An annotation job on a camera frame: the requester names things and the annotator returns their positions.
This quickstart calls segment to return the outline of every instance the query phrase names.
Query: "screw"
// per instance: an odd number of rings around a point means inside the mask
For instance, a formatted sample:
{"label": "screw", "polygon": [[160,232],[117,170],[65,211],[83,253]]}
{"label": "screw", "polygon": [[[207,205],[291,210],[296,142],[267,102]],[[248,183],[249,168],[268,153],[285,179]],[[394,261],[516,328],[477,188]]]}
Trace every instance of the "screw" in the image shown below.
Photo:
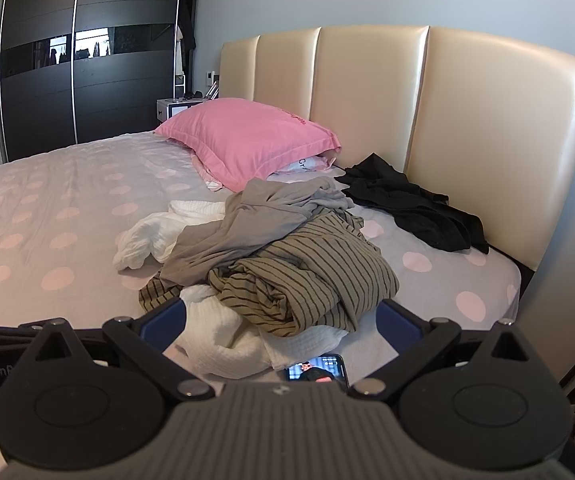
{"label": "screw", "polygon": [[199,379],[188,379],[187,381],[181,381],[176,389],[181,395],[186,397],[200,397],[210,391],[210,385]]}
{"label": "screw", "polygon": [[382,380],[373,378],[357,381],[352,387],[356,392],[366,397],[378,396],[386,389],[385,383]]}

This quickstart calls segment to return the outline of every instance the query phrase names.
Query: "white towel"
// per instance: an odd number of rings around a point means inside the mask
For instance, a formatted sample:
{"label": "white towel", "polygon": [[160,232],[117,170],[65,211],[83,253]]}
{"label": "white towel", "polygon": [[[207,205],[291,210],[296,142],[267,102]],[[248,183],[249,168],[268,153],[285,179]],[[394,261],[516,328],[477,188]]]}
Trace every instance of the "white towel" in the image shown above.
{"label": "white towel", "polygon": [[216,299],[208,285],[181,291],[187,321],[174,342],[186,352],[193,370],[242,379],[267,368],[280,370],[334,350],[347,335],[332,326],[313,326],[293,337],[262,333]]}
{"label": "white towel", "polygon": [[167,213],[146,216],[123,233],[112,260],[114,268],[140,269],[150,254],[163,264],[170,256],[176,238],[188,225],[222,220],[225,214],[225,202],[173,200],[168,205]]}

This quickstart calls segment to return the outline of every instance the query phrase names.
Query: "wardrobe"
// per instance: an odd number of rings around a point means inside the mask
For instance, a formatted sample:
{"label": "wardrobe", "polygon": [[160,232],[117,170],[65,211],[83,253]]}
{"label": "wardrobe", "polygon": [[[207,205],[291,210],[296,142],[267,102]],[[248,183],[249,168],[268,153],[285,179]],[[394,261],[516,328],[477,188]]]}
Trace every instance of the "wardrobe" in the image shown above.
{"label": "wardrobe", "polygon": [[7,160],[158,125],[156,101],[173,93],[180,15],[184,38],[194,40],[188,0],[3,5],[0,105]]}

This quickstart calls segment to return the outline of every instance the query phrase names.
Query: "gray shirt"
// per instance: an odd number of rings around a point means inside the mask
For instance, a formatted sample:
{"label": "gray shirt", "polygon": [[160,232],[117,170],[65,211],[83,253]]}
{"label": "gray shirt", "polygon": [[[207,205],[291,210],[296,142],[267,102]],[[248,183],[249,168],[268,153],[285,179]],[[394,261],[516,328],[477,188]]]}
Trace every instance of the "gray shirt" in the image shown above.
{"label": "gray shirt", "polygon": [[243,191],[228,197],[223,220],[183,230],[161,279],[167,285],[204,282],[211,269],[228,266],[283,238],[311,219],[317,208],[342,211],[353,206],[327,177],[292,184],[254,178]]}

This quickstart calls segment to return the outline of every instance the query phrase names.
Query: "cream leather headboard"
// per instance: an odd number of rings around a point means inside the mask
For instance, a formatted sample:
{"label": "cream leather headboard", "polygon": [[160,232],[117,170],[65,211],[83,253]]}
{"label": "cream leather headboard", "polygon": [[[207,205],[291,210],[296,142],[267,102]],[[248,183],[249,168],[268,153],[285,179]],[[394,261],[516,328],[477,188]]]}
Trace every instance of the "cream leather headboard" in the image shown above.
{"label": "cream leather headboard", "polygon": [[310,119],[339,137],[342,168],[376,152],[403,171],[428,29],[355,25],[321,30]]}
{"label": "cream leather headboard", "polygon": [[575,57],[489,34],[392,25],[264,34],[224,44],[220,96],[332,129],[341,167],[378,153],[480,216],[488,241],[534,270],[575,169]]}

